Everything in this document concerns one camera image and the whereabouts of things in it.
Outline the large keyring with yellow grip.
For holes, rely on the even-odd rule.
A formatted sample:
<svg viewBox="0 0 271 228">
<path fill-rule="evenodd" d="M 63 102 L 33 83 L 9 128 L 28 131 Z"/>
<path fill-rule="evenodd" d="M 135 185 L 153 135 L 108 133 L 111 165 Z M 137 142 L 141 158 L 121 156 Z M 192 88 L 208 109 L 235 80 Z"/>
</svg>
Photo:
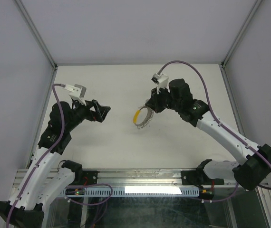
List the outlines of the large keyring with yellow grip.
<svg viewBox="0 0 271 228">
<path fill-rule="evenodd" d="M 141 106 L 133 116 L 133 124 L 138 130 L 145 128 L 152 120 L 154 111 L 147 106 Z"/>
</svg>

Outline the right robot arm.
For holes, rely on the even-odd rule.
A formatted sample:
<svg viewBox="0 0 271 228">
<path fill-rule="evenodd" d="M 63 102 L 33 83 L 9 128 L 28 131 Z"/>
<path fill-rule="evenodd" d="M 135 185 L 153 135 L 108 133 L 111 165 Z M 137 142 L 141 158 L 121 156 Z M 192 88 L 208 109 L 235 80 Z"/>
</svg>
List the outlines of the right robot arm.
<svg viewBox="0 0 271 228">
<path fill-rule="evenodd" d="M 146 106 L 155 113 L 174 110 L 193 127 L 214 138 L 233 157 L 234 161 L 206 159 L 196 168 L 196 179 L 207 184 L 212 179 L 236 180 L 247 190 L 253 190 L 271 172 L 271 147 L 252 142 L 234 129 L 225 126 L 202 100 L 193 98 L 189 85 L 183 79 L 168 80 L 167 76 L 153 77 L 156 88 Z"/>
</svg>

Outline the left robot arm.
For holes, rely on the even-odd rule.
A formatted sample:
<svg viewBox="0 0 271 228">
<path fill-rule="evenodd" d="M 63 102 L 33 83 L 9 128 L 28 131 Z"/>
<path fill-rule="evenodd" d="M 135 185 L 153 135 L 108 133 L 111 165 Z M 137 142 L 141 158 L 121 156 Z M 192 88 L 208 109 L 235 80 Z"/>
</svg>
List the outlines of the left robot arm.
<svg viewBox="0 0 271 228">
<path fill-rule="evenodd" d="M 7 201 L 0 201 L 0 216 L 6 225 L 18 228 L 40 228 L 45 211 L 52 201 L 68 185 L 81 185 L 84 182 L 80 163 L 67 160 L 56 176 L 45 183 L 53 164 L 61 157 L 70 143 L 71 131 L 84 120 L 103 122 L 111 110 L 97 100 L 84 104 L 61 101 L 52 106 L 47 128 L 40 137 L 38 148 L 23 180 Z"/>
</svg>

